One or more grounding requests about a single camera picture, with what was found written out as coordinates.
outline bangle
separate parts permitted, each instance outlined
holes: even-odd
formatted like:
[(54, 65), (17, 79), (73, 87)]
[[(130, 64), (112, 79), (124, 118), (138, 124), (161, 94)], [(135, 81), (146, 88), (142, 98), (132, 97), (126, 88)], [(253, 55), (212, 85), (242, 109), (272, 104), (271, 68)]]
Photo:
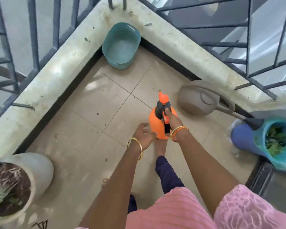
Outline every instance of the bangle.
[(130, 140), (127, 142), (127, 148), (128, 148), (128, 146), (129, 146), (129, 142), (130, 142), (131, 140), (135, 140), (136, 142), (139, 143), (140, 148), (141, 148), (141, 154), (140, 154), (138, 160), (141, 160), (141, 159), (143, 158), (143, 149), (142, 149), (141, 143), (138, 141), (137, 138), (132, 137), (132, 138), (130, 138)]
[(176, 142), (176, 141), (174, 141), (174, 138), (175, 138), (176, 133), (177, 133), (180, 129), (183, 129), (183, 128), (186, 128), (188, 131), (190, 131), (190, 130), (189, 130), (187, 127), (185, 127), (185, 126), (179, 126), (179, 127), (175, 128), (175, 129), (172, 131), (172, 133), (170, 134), (170, 139), (171, 139), (173, 142)]

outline orange spray bottle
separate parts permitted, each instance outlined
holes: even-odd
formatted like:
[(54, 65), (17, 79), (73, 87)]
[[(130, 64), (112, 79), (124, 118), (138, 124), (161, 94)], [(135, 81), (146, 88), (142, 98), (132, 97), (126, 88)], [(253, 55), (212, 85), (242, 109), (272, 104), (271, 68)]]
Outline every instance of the orange spray bottle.
[(149, 124), (153, 132), (157, 134), (159, 139), (169, 139), (170, 120), (165, 113), (165, 108), (168, 108), (174, 115), (177, 116), (175, 109), (170, 106), (170, 101), (167, 95), (162, 94), (159, 90), (159, 101), (157, 106), (149, 114)]

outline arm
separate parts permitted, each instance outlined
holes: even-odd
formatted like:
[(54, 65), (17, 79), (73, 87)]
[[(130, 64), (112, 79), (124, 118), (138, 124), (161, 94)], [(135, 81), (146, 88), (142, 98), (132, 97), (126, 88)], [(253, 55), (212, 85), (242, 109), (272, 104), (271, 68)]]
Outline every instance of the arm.
[[(165, 112), (170, 118), (171, 128), (183, 126), (181, 120), (167, 110)], [(216, 161), (188, 130), (179, 130), (175, 135), (175, 141), (181, 147), (206, 207), (214, 216), (215, 210), (223, 197), (240, 182)]]
[[(141, 143), (143, 150), (148, 148), (155, 137), (154, 133), (145, 134), (148, 132), (143, 129), (146, 126), (148, 124), (140, 124), (133, 135)], [(129, 197), (140, 153), (139, 144), (132, 140), (108, 183), (102, 188), (82, 219), (80, 227), (125, 228)]]

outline balcony floor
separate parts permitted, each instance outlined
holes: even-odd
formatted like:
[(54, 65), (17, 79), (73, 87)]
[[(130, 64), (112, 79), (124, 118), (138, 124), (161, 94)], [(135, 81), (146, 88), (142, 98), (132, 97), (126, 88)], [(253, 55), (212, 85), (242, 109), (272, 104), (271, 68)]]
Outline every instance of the balcony floor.
[[(234, 117), (215, 111), (194, 117), (177, 105), (182, 84), (189, 82), (143, 48), (134, 63), (121, 71), (104, 57), (88, 73), (28, 149), (47, 155), (54, 164), (53, 182), (19, 224), (30, 228), (48, 219), (48, 228), (74, 228), (109, 178), (136, 127), (147, 122), (158, 101), (158, 89), (170, 97), (178, 116), (204, 148), (237, 179), (245, 183), (257, 157), (237, 149), (229, 140)], [(151, 145), (138, 162), (132, 192), (138, 208), (148, 208), (163, 195), (155, 172)], [(201, 199), (177, 143), (168, 142), (166, 157), (184, 185)]]

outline metal railing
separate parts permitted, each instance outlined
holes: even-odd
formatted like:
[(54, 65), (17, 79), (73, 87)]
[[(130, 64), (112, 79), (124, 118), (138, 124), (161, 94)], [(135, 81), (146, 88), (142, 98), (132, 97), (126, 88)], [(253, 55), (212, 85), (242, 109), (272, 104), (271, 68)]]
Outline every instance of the metal railing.
[[(145, 4), (147, 7), (149, 7), (152, 11), (157, 13), (160, 17), (162, 17), (163, 19), (168, 21), (171, 25), (173, 25), (175, 28), (180, 30), (183, 34), (185, 34), (186, 36), (191, 38), (193, 41), (195, 41), (197, 44), (202, 46), (204, 49), (206, 49), (213, 56), (220, 59), (223, 63), (225, 63), (231, 69), (236, 71), (239, 75), (244, 77), (247, 81), (249, 81), (249, 83), (247, 83), (247, 84), (237, 86), (235, 88), (235, 90), (245, 88), (245, 87), (248, 87), (251, 85), (255, 85), (257, 88), (259, 88), (264, 93), (266, 93), (268, 96), (270, 96), (272, 99), (276, 100), (278, 98), (269, 89), (286, 85), (286, 80), (264, 86), (261, 83), (259, 83), (258, 81), (256, 81), (255, 79), (253, 79), (253, 77), (260, 75), (264, 72), (270, 71), (272, 69), (286, 65), (286, 60), (278, 62), (278, 57), (280, 55), (280, 51), (282, 48), (282, 42), (284, 40), (284, 36), (286, 33), (286, 18), (285, 18), (282, 33), (280, 36), (280, 41), (278, 44), (277, 52), (275, 55), (274, 64), (271, 66), (268, 66), (266, 68), (260, 69), (258, 71), (255, 71), (253, 73), (249, 73), (252, 0), (248, 0), (248, 18), (246, 21), (239, 22), (239, 23), (233, 23), (233, 24), (226, 24), (226, 23), (218, 24), (217, 23), (217, 24), (204, 24), (204, 25), (198, 25), (198, 26), (176, 26), (176, 24), (174, 24), (172, 22), (172, 20), (167, 15), (164, 14), (164, 12), (165, 11), (171, 11), (171, 10), (190, 8), (190, 7), (195, 7), (195, 6), (204, 6), (204, 5), (214, 4), (214, 3), (237, 1), (237, 0), (192, 0), (191, 3), (178, 4), (178, 5), (168, 6), (168, 7), (161, 7), (161, 8), (154, 7), (151, 3), (149, 3), (146, 0), (139, 0), (139, 1), (141, 1), (143, 4)], [(192, 35), (188, 34), (186, 31), (184, 31), (184, 30), (188, 30), (188, 29), (208, 29), (208, 28), (239, 27), (239, 26), (247, 27), (247, 42), (200, 42), (199, 43), (199, 42), (197, 42), (197, 40), (195, 40), (195, 38)], [(222, 56), (219, 53), (214, 51), (211, 47), (246, 48), (246, 59), (231, 59), (231, 58), (224, 59), (224, 58), (222, 58)], [(234, 64), (246, 65), (245, 72), (243, 70), (241, 70), (240, 68), (238, 68), (237, 66), (235, 66)]]
[(93, 7), (95, 7), (98, 1), (99, 0), (89, 0), (85, 10), (80, 15), (78, 15), (80, 0), (73, 0), (72, 13), (70, 13), (71, 14), (70, 26), (68, 30), (66, 30), (65, 33), (62, 34), (62, 36), (60, 37), (59, 27), (60, 27), (61, 0), (54, 0), (52, 47), (48, 51), (48, 53), (41, 60), (39, 60), (38, 36), (37, 36), (38, 19), (36, 18), (36, 2), (35, 0), (27, 0), (32, 58), (33, 58), (33, 70), (28, 74), (28, 76), (25, 76), (22, 73), (15, 71), (13, 56), (11, 53), (11, 48), (8, 41), (4, 17), (2, 14), (2, 8), (0, 4), (0, 41), (4, 52), (4, 57), (0, 57), (0, 64), (7, 65), (7, 68), (0, 66), (0, 76), (8, 78), (7, 80), (0, 81), (0, 90), (11, 93), (11, 96), (0, 107), (0, 116), (11, 105), (18, 106), (21, 108), (33, 108), (32, 106), (27, 104), (16, 104), (14, 103), (14, 101), (19, 96), (19, 94), (27, 87), (27, 85), (34, 79), (34, 77), (40, 72), (40, 70), (47, 64), (50, 58), (67, 40), (67, 38), (72, 34), (72, 32), (76, 29), (76, 27), (85, 19), (85, 17), (90, 13), (90, 11), (92, 11)]

